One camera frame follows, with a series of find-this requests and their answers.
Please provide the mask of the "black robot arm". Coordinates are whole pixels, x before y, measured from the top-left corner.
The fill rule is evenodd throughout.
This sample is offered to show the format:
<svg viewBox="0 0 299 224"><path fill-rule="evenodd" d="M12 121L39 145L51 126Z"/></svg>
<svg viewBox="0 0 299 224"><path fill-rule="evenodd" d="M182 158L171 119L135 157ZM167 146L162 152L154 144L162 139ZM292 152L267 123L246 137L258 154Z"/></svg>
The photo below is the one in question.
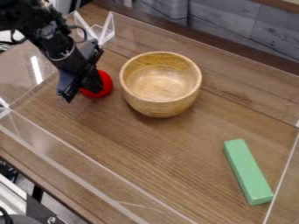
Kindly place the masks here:
<svg viewBox="0 0 299 224"><path fill-rule="evenodd" d="M103 55L99 41L88 39L87 30L68 25L48 0L0 0L0 32L11 40L28 40L59 70L57 95L71 102L80 91L92 94L104 88L96 64Z"/></svg>

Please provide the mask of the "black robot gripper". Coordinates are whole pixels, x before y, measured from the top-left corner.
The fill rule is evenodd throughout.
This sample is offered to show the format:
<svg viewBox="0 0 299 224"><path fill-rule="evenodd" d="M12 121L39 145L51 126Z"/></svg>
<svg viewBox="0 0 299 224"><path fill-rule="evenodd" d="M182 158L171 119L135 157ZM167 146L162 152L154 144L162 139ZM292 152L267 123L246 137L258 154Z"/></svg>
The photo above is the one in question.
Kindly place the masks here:
<svg viewBox="0 0 299 224"><path fill-rule="evenodd" d="M82 88L96 94L103 90L96 64L103 55L103 48L94 38L83 43L73 43L69 52L60 58L47 58L60 72L56 88L57 95L71 102Z"/></svg>

